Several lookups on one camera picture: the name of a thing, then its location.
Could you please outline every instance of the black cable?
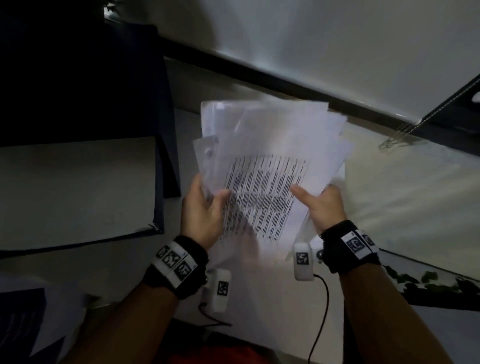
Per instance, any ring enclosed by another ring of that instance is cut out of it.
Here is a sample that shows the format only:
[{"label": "black cable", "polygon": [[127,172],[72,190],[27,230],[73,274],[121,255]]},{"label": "black cable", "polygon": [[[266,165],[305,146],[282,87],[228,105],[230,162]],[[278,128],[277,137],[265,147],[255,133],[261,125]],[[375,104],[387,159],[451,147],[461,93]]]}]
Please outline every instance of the black cable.
[{"label": "black cable", "polygon": [[312,357],[313,350],[315,350],[315,346],[317,345],[318,339],[320,338],[320,334],[322,333],[322,330],[324,329],[325,320],[326,320],[327,314],[328,314],[328,306],[330,304],[330,293],[328,292],[327,282],[325,282],[325,280],[322,277],[320,277],[318,274],[314,274],[314,276],[317,277],[317,278],[320,278],[325,285],[325,289],[327,291],[327,308],[325,309],[325,315],[324,315],[324,319],[322,321],[322,325],[320,326],[320,331],[318,332],[317,338],[315,339],[315,342],[313,343],[312,350],[310,350],[310,355],[308,356],[308,364],[310,364],[310,359]]},{"label": "black cable", "polygon": [[200,313],[205,316],[206,318],[208,318],[209,320],[212,320],[212,321],[215,321],[216,324],[210,324],[210,325],[202,325],[200,326],[201,328],[213,328],[213,327],[217,327],[217,326],[227,326],[227,327],[232,327],[233,325],[232,324],[229,324],[228,322],[223,322],[223,321],[220,321],[220,320],[217,320],[216,318],[214,317],[211,317],[210,315],[206,314],[203,310],[202,310],[202,307],[206,307],[207,304],[204,302],[204,303],[201,303],[198,305],[198,311],[200,311]]}]

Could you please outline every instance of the red cloth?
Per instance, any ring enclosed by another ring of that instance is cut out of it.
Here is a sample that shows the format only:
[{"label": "red cloth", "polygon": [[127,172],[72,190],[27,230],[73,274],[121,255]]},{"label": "red cloth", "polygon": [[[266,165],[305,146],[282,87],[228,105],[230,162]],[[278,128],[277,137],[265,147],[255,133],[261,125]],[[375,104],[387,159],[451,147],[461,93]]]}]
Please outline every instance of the red cloth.
[{"label": "red cloth", "polygon": [[270,364],[265,358],[249,347],[208,347],[203,346],[183,355],[172,355],[168,364]]}]

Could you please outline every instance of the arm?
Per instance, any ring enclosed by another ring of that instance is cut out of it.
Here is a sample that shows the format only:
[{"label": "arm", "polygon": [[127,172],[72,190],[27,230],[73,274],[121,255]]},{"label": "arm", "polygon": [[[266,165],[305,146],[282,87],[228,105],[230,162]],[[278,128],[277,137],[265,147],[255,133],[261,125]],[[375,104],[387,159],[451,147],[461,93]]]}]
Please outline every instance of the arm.
[{"label": "arm", "polygon": [[[310,209],[319,234],[347,220],[337,187],[330,185],[318,197],[298,186],[292,186],[291,191]],[[348,318],[366,363],[452,363],[381,266],[364,264],[341,274],[340,282]]]},{"label": "arm", "polygon": [[[222,209],[228,195],[228,190],[223,190],[208,204],[200,176],[196,176],[183,200],[181,234],[205,250],[210,249],[222,233]],[[63,363],[151,363],[178,304],[178,298],[168,288],[140,283]]]}]

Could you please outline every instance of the black wristband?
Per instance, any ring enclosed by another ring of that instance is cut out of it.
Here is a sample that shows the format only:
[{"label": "black wristband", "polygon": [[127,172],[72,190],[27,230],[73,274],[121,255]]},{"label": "black wristband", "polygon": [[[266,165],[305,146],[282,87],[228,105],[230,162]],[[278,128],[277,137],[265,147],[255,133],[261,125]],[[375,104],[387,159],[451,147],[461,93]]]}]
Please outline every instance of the black wristband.
[{"label": "black wristband", "polygon": [[166,287],[179,299],[187,298],[205,284],[208,254],[195,240],[179,235],[156,254],[143,282],[150,287]]},{"label": "black wristband", "polygon": [[321,238],[323,261],[332,273],[344,274],[366,263],[381,265],[378,247],[350,220],[327,229]]}]

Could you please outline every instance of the forearm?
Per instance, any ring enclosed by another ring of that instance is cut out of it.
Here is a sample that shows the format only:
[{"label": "forearm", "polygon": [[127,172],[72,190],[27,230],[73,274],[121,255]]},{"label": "forearm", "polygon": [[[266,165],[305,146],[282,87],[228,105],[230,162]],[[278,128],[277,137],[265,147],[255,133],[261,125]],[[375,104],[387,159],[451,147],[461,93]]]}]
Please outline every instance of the forearm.
[{"label": "forearm", "polygon": [[367,364],[451,364],[437,338],[397,291],[381,266],[340,275],[345,307]]},{"label": "forearm", "polygon": [[178,306],[167,288],[140,283],[64,364],[150,363]]}]

